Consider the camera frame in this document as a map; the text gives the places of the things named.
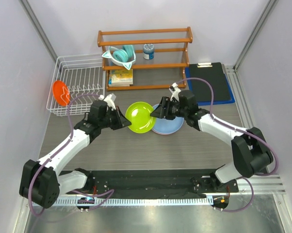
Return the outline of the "light blue plate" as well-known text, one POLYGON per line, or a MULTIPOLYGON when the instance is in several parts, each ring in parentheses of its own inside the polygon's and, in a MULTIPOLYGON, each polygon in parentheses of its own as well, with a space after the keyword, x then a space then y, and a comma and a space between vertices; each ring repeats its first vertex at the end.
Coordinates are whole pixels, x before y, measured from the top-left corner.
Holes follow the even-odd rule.
POLYGON ((157 118, 155 125, 152 129, 157 131, 178 131, 184 123, 184 118, 176 117, 173 120, 167 120, 165 118, 157 118))

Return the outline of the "lime green plate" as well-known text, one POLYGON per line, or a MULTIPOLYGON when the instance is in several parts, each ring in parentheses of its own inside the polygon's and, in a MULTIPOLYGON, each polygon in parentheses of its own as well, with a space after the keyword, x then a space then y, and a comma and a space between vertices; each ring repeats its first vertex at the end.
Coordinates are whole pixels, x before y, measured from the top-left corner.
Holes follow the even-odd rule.
POLYGON ((131 122, 129 129, 134 133, 147 133, 154 127, 156 119, 150 114, 154 108, 147 102, 138 101, 131 104, 127 110, 125 117, 131 122))

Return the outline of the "pink plate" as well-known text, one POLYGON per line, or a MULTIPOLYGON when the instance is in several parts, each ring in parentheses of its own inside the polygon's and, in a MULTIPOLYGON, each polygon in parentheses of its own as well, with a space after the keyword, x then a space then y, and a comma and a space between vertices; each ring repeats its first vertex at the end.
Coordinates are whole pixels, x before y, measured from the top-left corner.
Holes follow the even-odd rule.
POLYGON ((177 130, 176 131, 157 131, 155 129, 152 129, 152 131, 160 135, 171 135, 177 132, 177 130))

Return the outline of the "orange plate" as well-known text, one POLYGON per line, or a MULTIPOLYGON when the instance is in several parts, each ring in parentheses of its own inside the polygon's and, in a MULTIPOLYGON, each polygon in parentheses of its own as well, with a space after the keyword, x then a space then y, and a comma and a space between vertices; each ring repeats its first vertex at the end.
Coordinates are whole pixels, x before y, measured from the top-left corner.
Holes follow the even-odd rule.
POLYGON ((67 106, 70 103, 70 93, 64 82, 55 81, 52 86, 52 93, 60 106, 67 106))

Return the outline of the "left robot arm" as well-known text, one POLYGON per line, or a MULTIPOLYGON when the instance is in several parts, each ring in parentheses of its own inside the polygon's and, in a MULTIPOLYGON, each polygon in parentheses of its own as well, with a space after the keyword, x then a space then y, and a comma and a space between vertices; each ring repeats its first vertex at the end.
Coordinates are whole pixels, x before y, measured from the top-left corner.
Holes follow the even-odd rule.
POLYGON ((89 146, 103 129, 118 130, 131 125, 111 100, 96 100, 89 112, 72 129, 69 136, 49 154, 38 161, 28 160, 22 171, 19 193, 44 209, 68 192, 90 193, 95 186, 90 171, 77 168, 61 174, 64 167, 82 149, 89 146))

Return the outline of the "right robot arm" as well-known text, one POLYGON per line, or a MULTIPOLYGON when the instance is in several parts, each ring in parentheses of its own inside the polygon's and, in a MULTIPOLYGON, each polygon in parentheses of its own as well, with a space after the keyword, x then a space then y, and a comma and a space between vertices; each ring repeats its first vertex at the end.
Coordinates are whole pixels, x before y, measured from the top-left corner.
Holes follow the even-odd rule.
POLYGON ((274 160, 260 129, 240 128, 221 121, 210 111, 200 108, 189 90, 180 91, 177 97, 162 97, 150 116, 166 120, 182 117, 188 126, 208 133, 231 147, 233 161, 210 174, 210 186, 216 192, 222 191, 234 179, 259 175, 274 160))

